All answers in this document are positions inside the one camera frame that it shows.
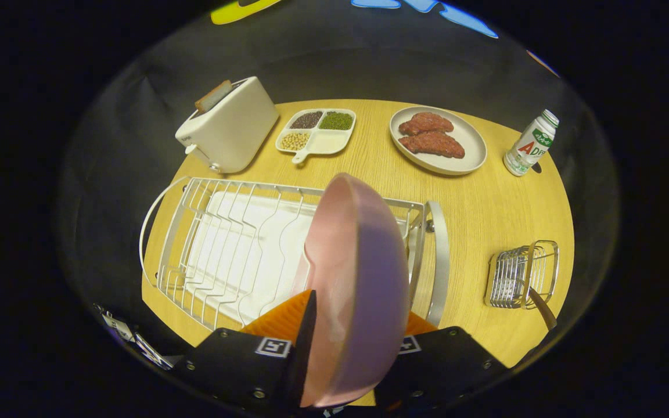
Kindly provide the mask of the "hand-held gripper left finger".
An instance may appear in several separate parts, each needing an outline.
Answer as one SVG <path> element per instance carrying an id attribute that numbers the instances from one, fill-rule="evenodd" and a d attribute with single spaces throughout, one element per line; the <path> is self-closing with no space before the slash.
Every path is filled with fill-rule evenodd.
<path id="1" fill-rule="evenodd" d="M 304 305 L 294 339 L 218 328 L 178 360 L 170 380 L 234 416 L 304 415 L 318 299 L 308 290 L 290 301 Z"/>

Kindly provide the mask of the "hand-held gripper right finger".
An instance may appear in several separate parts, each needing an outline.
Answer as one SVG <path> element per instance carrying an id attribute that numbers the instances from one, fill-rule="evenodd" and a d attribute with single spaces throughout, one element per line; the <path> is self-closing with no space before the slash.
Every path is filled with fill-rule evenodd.
<path id="1" fill-rule="evenodd" d="M 509 368 L 462 328 L 439 329 L 410 312 L 375 405 L 384 413 L 446 413 L 507 377 Z"/>

